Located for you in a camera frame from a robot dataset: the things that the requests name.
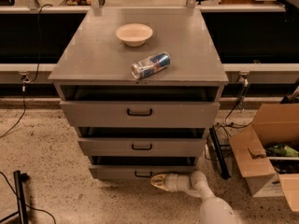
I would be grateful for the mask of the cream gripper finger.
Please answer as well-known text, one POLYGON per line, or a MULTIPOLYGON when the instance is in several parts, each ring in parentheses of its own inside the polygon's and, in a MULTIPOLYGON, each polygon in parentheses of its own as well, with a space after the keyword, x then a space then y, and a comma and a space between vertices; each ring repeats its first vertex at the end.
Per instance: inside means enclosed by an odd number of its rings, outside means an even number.
POLYGON ((166 181, 167 181, 167 174, 158 174, 153 176, 150 179, 150 183, 153 187, 162 190, 169 190, 166 181))

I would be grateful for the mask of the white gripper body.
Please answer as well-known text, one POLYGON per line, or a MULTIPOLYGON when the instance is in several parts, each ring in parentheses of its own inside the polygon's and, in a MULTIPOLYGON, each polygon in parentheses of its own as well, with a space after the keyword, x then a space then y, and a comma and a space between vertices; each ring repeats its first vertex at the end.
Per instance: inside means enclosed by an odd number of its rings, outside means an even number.
POLYGON ((168 174, 166 176, 166 187, 170 192, 184 191, 187 192, 190 185, 190 178, 187 175, 168 174))

